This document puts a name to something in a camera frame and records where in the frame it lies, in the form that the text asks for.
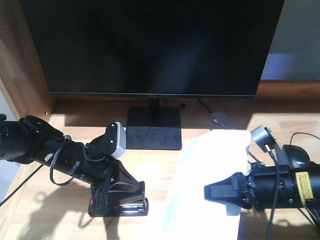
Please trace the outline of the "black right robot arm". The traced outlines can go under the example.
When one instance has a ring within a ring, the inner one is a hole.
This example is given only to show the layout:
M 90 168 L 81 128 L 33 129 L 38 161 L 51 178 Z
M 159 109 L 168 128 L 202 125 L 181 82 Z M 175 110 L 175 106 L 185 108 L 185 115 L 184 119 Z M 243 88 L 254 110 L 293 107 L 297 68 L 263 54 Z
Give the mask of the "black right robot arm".
M 320 167 L 290 168 L 253 163 L 251 170 L 204 187 L 204 198 L 244 209 L 319 209 Z

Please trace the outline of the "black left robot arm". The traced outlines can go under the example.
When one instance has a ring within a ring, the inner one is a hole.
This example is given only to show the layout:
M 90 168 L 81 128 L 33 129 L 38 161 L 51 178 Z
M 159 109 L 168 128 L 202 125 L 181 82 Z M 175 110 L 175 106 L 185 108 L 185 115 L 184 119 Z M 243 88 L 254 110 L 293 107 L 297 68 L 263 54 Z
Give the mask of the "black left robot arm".
M 145 184 L 138 182 L 117 160 L 125 151 L 124 128 L 110 123 L 104 134 L 91 142 L 75 142 L 46 121 L 27 115 L 18 121 L 0 121 L 1 160 L 38 162 L 72 180 L 90 184 L 92 197 L 106 202 L 135 202 L 145 197 Z

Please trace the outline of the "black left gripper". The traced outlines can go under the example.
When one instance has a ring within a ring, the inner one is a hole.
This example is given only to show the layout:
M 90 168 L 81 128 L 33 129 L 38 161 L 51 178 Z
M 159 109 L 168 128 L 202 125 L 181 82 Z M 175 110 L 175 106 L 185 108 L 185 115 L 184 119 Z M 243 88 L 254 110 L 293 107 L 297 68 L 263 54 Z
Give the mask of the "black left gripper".
M 37 152 L 37 161 L 49 167 L 49 179 L 55 185 L 65 186 L 73 179 L 98 185 L 106 180 L 118 146 L 119 124 L 111 123 L 103 135 L 87 144 L 74 142 L 70 136 L 63 136 L 62 142 L 47 140 Z M 138 182 L 115 160 L 108 193 L 122 198 L 144 197 L 145 182 Z

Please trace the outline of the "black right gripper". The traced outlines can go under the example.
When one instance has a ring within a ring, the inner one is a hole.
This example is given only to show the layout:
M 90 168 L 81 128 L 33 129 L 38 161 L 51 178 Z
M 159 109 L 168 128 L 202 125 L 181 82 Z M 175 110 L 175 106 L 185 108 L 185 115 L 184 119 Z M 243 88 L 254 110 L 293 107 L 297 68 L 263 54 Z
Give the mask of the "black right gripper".
M 253 162 L 250 166 L 245 175 L 236 172 L 222 181 L 204 186 L 204 199 L 226 204 L 227 216 L 239 216 L 241 208 L 255 208 L 258 212 L 271 209 L 276 193 L 276 167 L 261 162 Z M 244 179 L 246 188 L 242 191 Z

